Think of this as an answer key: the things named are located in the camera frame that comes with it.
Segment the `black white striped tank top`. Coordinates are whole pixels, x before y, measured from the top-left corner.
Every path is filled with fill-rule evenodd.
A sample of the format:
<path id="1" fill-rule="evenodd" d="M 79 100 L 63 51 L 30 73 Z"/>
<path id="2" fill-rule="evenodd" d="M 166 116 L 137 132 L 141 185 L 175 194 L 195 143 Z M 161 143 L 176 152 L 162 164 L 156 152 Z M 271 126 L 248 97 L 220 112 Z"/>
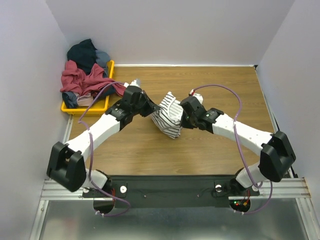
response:
<path id="1" fill-rule="evenodd" d="M 183 108 L 180 101 L 169 91 L 160 102 L 159 110 L 151 114 L 151 119 L 159 130 L 172 139 L 181 135 Z"/>

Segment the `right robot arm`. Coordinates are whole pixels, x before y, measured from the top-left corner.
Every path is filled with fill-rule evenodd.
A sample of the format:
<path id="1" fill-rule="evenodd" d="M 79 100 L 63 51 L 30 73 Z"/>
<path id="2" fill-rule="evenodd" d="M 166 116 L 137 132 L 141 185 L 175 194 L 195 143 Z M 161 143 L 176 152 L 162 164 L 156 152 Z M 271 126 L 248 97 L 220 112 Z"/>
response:
<path id="1" fill-rule="evenodd" d="M 199 129 L 226 137 L 244 146 L 259 157 L 259 162 L 244 165 L 230 180 L 231 192 L 242 195 L 254 184 L 265 180 L 279 183 L 296 160 L 288 136 L 278 130 L 275 133 L 262 131 L 235 121 L 223 111 L 201 104 L 195 96 L 188 96 L 181 103 L 183 109 L 181 126 Z"/>

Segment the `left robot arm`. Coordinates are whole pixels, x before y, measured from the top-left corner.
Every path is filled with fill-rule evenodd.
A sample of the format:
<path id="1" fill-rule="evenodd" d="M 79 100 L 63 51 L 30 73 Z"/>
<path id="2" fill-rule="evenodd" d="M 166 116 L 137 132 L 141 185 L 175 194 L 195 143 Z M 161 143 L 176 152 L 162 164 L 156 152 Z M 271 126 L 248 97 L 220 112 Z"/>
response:
<path id="1" fill-rule="evenodd" d="M 47 176 L 70 192 L 81 187 L 94 187 L 100 197 L 108 196 L 111 184 L 101 179 L 94 185 L 85 161 L 104 141 L 131 123 L 134 116 L 147 117 L 159 109 L 140 87 L 129 85 L 122 98 L 109 107 L 91 127 L 66 143 L 57 142 L 53 145 Z"/>

